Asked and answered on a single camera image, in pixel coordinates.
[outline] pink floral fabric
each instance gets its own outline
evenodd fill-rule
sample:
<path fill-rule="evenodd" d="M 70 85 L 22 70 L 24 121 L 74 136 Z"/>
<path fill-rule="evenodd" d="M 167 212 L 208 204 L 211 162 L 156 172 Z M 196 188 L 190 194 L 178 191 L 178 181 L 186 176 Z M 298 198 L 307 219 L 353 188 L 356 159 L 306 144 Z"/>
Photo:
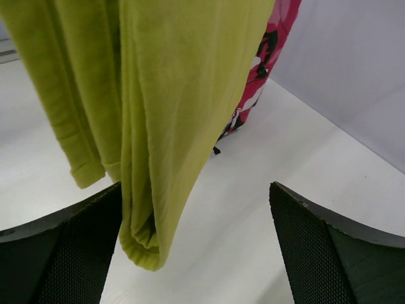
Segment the pink floral fabric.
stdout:
<path fill-rule="evenodd" d="M 220 138 L 242 126 L 251 108 L 258 102 L 266 80 L 297 18 L 300 4 L 301 0 L 276 0 L 266 32 L 253 60 L 242 99 Z"/>

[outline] fabric fold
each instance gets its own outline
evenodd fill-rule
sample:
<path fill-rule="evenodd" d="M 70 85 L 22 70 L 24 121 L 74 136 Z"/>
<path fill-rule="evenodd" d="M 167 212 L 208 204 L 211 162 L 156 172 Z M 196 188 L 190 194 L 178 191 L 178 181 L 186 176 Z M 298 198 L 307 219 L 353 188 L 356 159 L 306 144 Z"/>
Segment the fabric fold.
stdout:
<path fill-rule="evenodd" d="M 137 265 L 165 264 L 273 5 L 0 0 L 76 182 L 89 186 L 104 171 L 121 181 L 120 241 Z"/>

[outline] gray wall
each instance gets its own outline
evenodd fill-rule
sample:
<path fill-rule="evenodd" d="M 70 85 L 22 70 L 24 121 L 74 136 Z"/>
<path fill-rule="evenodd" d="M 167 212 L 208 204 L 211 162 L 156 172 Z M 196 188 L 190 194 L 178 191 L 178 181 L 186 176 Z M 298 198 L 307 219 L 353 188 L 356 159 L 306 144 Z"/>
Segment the gray wall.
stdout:
<path fill-rule="evenodd" d="M 302 0 L 271 77 L 405 173 L 405 1 Z"/>

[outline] green towel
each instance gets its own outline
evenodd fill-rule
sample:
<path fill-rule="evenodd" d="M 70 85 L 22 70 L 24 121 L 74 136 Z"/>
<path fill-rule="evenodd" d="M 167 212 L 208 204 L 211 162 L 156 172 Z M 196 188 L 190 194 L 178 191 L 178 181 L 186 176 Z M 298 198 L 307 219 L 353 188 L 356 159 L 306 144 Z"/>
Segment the green towel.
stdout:
<path fill-rule="evenodd" d="M 121 181 L 120 241 L 161 268 L 274 0 L 0 0 L 80 187 Z"/>

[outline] white table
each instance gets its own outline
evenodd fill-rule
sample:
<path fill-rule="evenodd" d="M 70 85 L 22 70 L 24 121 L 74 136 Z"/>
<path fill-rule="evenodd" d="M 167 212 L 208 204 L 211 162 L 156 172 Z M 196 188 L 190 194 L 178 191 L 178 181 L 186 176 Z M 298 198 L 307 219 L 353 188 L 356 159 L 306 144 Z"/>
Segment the white table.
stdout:
<path fill-rule="evenodd" d="M 405 236 L 405 175 L 269 81 L 248 123 L 222 139 L 191 193 L 166 266 L 117 246 L 102 303 L 292 303 L 268 188 L 283 182 L 364 224 Z M 76 187 L 19 61 L 0 65 L 0 230 L 110 185 Z"/>

